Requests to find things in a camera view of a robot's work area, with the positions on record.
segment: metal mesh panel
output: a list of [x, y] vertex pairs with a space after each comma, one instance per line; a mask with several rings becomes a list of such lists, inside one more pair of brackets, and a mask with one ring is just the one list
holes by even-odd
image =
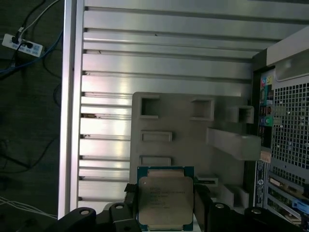
[[309, 83], [275, 90], [272, 156], [309, 169]]
[[292, 182], [294, 182], [294, 183], [296, 183], [298, 185], [303, 186], [305, 184], [305, 179], [304, 178], [301, 178], [301, 177], [299, 177], [297, 175], [289, 173], [289, 172], [287, 172], [285, 170], [282, 170], [280, 168], [273, 167], [273, 173], [278, 175], [278, 176], [281, 176], [284, 179], [292, 181]]

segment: power strip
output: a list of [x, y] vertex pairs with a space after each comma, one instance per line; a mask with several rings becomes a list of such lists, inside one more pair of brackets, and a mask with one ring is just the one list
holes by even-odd
[[[3, 37], [2, 45], [5, 46], [5, 47], [16, 50], [19, 47], [21, 42], [18, 41], [18, 43], [16, 43], [16, 44], [13, 43], [13, 41], [12, 41], [13, 37], [14, 37], [13, 35], [5, 34], [4, 37]], [[27, 42], [27, 43], [33, 44], [33, 46], [32, 46], [32, 48], [28, 48], [26, 45], [25, 46], [21, 45], [20, 48], [18, 49], [19, 52], [23, 52], [23, 53], [26, 53], [26, 54], [29, 54], [29, 55], [32, 55], [32, 56], [35, 56], [35, 57], [41, 56], [41, 54], [43, 52], [43, 46], [42, 45], [28, 41], [28, 40], [22, 40], [22, 42]]]

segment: floor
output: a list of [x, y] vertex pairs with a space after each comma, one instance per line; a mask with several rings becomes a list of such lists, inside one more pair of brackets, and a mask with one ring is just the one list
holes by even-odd
[[[5, 33], [15, 34], [26, 15], [40, 0], [3, 0], [0, 8], [0, 38]], [[52, 0], [47, 0], [29, 18], [32, 22]], [[45, 47], [52, 45], [62, 31], [64, 1], [51, 7], [33, 27], [26, 38]], [[12, 50], [0, 46], [0, 58], [11, 57]], [[34, 57], [19, 55], [23, 61]], [[56, 75], [48, 73], [42, 61], [17, 72], [0, 81], [0, 140], [1, 147], [7, 144], [6, 154], [12, 158], [34, 164], [52, 141], [42, 160], [31, 170], [20, 174], [3, 172], [21, 171], [25, 168], [0, 158], [0, 178], [7, 177], [10, 182], [6, 190], [0, 190], [0, 196], [33, 205], [49, 214], [57, 214], [58, 195], [58, 157], [60, 108], [53, 101], [54, 89], [60, 84], [61, 43], [57, 50], [46, 58], [46, 66]], [[0, 70], [5, 69], [8, 59], [0, 59]], [[60, 91], [56, 92], [60, 101]], [[27, 219], [38, 221], [45, 228], [55, 220], [45, 216], [15, 209], [0, 204], [0, 232], [17, 231]]]

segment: white cable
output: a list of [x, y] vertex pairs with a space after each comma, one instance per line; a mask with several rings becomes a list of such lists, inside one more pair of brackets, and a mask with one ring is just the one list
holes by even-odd
[[21, 208], [21, 207], [16, 206], [13, 203], [4, 202], [2, 204], [5, 204], [5, 203], [7, 203], [8, 205], [10, 205], [10, 206], [12, 206], [12, 207], [14, 207], [16, 209], [20, 209], [20, 210], [23, 210], [23, 211], [27, 211], [27, 212], [31, 212], [31, 213], [35, 213], [35, 214], [40, 214], [40, 215], [44, 215], [44, 216], [47, 216], [47, 217], [50, 217], [50, 218], [57, 219], [57, 217], [55, 215], [50, 215], [50, 214], [47, 214], [47, 213], [44, 213], [44, 212], [38, 212], [38, 211], [35, 211], [35, 210], [32, 210], [32, 209], [28, 209], [28, 208]]
[[47, 6], [47, 7], [45, 8], [45, 10], [43, 10], [42, 13], [40, 13], [39, 16], [38, 16], [28, 27], [26, 27], [25, 29], [23, 29], [23, 31], [20, 33], [19, 38], [22, 39], [22, 36], [23, 36], [23, 34], [26, 32], [26, 30], [28, 30], [30, 27], [32, 27], [32, 26], [35, 24], [35, 22], [38, 21], [38, 20], [41, 18], [41, 16], [42, 16], [43, 14], [45, 14], [45, 12], [46, 12], [49, 8], [51, 8], [54, 4], [56, 4], [56, 3], [59, 2], [59, 1], [60, 1], [60, 0], [56, 0], [56, 1], [52, 2], [49, 6]]
[[2, 203], [0, 203], [0, 205], [8, 204], [8, 205], [10, 205], [10, 206], [12, 206], [16, 209], [20, 209], [20, 210], [23, 210], [23, 211], [27, 211], [27, 212], [31, 212], [31, 213], [35, 213], [35, 214], [40, 214], [40, 215], [44, 215], [44, 216], [47, 216], [47, 217], [50, 217], [50, 218], [57, 219], [56, 215], [45, 213], [42, 210], [37, 209], [37, 208], [35, 208], [34, 206], [31, 206], [31, 205], [23, 204], [23, 203], [16, 202], [16, 201], [10, 201], [10, 200], [8, 200], [4, 197], [0, 197], [0, 202], [2, 202]]

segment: blue cable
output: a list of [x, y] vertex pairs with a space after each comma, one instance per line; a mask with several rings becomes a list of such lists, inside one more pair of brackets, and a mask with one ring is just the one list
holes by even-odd
[[12, 70], [14, 70], [14, 69], [19, 69], [19, 68], [22, 68], [22, 67], [31, 65], [31, 64], [33, 64], [33, 63], [35, 63], [35, 62], [41, 60], [41, 59], [44, 58], [46, 55], [48, 55], [48, 53], [52, 52], [52, 51], [55, 49], [55, 47], [57, 46], [58, 42], [60, 41], [60, 39], [61, 39], [61, 37], [62, 37], [62, 34], [63, 34], [63, 31], [59, 34], [59, 36], [58, 36], [56, 42], [55, 42], [55, 43], [54, 43], [42, 56], [40, 56], [39, 58], [37, 58], [37, 59], [35, 59], [35, 60], [31, 61], [31, 62], [28, 62], [28, 63], [26, 63], [26, 64], [22, 64], [22, 65], [19, 65], [19, 66], [16, 66], [16, 67], [11, 67], [11, 68], [8, 68], [8, 69], [0, 70], [0, 73], [6, 73], [6, 72], [12, 71]]
[[295, 199], [292, 202], [292, 207], [300, 210], [304, 214], [309, 215], [309, 201], [303, 199]]

